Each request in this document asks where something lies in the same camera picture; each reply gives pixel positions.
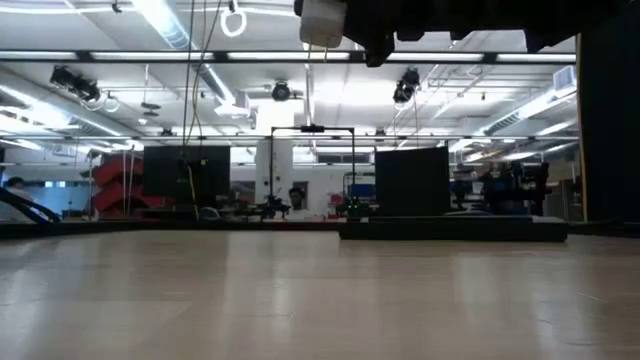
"wooden floor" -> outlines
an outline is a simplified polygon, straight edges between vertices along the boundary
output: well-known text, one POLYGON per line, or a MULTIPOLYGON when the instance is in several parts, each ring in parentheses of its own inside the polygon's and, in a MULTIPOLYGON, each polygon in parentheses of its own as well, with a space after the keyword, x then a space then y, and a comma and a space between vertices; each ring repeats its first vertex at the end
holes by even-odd
POLYGON ((640 359, 640 242, 0 244, 0 359, 640 359))

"ceiling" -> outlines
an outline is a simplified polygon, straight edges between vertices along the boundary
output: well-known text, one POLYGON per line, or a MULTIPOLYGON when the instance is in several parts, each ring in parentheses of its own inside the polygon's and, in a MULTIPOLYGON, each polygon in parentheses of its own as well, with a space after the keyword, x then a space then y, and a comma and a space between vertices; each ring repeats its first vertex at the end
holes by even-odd
MULTIPOLYGON (((248 12, 246 30, 237 37, 228 37, 222 32, 221 20, 218 19, 208 49, 302 51, 302 43, 298 39, 300 20, 292 14, 292 3, 292 0, 239 1, 240 8, 247 9, 248 12), (250 12, 252 9, 271 11, 276 15, 256 14, 250 12)), ((0 37, 0 48, 171 50, 145 17, 133 11, 131 3, 120 1, 119 4, 123 12, 116 14, 110 10, 110 1, 0 1, 0 32, 10 34, 0 37)), ((211 0, 207 4, 211 10, 217 6, 217 2, 211 0)), ((203 5, 204 1, 196 2, 198 9, 203 5)), ((190 6, 188 1, 177 1, 173 5, 173 10, 185 29, 189 29, 190 6)), ((204 42, 215 14, 214 11, 194 14, 195 44, 204 42)), ((236 20, 234 17, 229 19, 230 28, 238 25, 236 20)), ((450 41, 448 33, 429 33, 418 42, 398 42, 396 47, 401 51, 526 51, 524 36, 520 31, 477 31, 457 43, 450 41)), ((357 45, 344 39, 340 48, 354 50, 357 45)), ((544 49, 543 52, 575 52, 574 39, 544 49)), ((86 114, 86 109, 82 109, 73 95, 55 89, 49 83, 54 65, 56 64, 1 63, 0 72, 27 80, 39 89, 53 91, 53 96, 68 99, 72 103, 70 106, 76 106, 86 114)), ((384 65, 380 68, 366 68, 360 64, 313 65, 314 122, 321 125, 354 126, 362 134, 373 134, 376 128, 382 127, 388 135, 414 132, 472 135, 501 114, 516 110, 526 104, 528 99, 544 93, 553 84, 553 74, 562 68, 549 65, 414 67, 421 75, 422 89, 416 96, 415 106, 399 113, 394 107, 392 94, 396 82, 407 70, 407 65, 384 65)), ((185 97, 189 104, 192 100, 190 92, 185 92, 187 65, 149 66, 146 87, 144 65, 73 64, 70 68, 86 78, 97 80, 103 92, 110 91, 120 102, 121 106, 115 112, 107 112, 105 109, 97 111, 96 116, 100 116, 99 120, 104 121, 103 124, 117 124, 130 130, 131 134, 139 135, 157 135, 163 128, 170 128, 178 133, 182 131, 185 97), (147 118, 148 122, 141 125, 138 119, 143 117, 142 112, 145 111, 140 106, 144 99, 161 105, 162 109, 159 110, 160 116, 147 118)), ((305 90, 303 64, 217 64, 215 71, 229 88, 246 91, 254 110, 271 102, 268 89, 276 80, 286 80, 292 89, 300 90, 303 94, 305 90)), ((214 111, 218 106, 215 95, 203 82, 199 84, 199 88, 204 96, 198 105, 203 134, 255 132, 248 119, 218 116, 214 111)), ((292 100, 288 105, 295 113, 295 123, 305 124, 303 100, 292 100)), ((496 135, 535 135, 549 126, 576 118, 576 108, 574 99, 569 99, 547 111, 534 114, 517 126, 505 128, 496 135)), ((575 134, 575 131, 575 125, 572 125, 564 128, 561 133, 575 134)))

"person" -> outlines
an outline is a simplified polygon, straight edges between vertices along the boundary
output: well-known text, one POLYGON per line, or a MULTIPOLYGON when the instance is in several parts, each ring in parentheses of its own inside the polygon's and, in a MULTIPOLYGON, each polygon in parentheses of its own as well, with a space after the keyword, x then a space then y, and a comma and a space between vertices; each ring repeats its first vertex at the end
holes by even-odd
POLYGON ((287 220, 313 220, 314 215, 311 211, 302 208, 302 202, 305 199, 305 193, 298 187, 289 190, 289 200, 291 201, 291 209, 286 215, 287 220))
MULTIPOLYGON (((24 190, 24 179, 21 177, 12 177, 7 180, 7 191, 13 195, 20 196, 23 199, 33 201, 33 197, 24 190)), ((0 204, 0 219, 2 221, 20 221, 29 222, 29 218, 16 208, 9 204, 0 204)))

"yellow cable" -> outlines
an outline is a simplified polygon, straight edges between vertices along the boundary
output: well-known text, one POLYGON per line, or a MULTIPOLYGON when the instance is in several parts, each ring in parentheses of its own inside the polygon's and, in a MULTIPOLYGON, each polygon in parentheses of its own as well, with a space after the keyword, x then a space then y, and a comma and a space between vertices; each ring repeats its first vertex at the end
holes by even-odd
POLYGON ((187 164, 187 170, 189 171, 189 185, 191 185, 191 199, 193 200, 193 210, 196 212, 196 220, 200 221, 200 212, 198 212, 198 204, 196 203, 196 192, 193 186, 193 173, 191 172, 191 165, 187 164))

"black pillar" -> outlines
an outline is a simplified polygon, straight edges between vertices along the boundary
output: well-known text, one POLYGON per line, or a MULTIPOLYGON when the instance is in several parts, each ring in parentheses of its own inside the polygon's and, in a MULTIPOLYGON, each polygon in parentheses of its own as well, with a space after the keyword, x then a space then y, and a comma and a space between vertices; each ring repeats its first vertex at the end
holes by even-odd
POLYGON ((640 1, 578 40, 588 221, 640 222, 640 1))

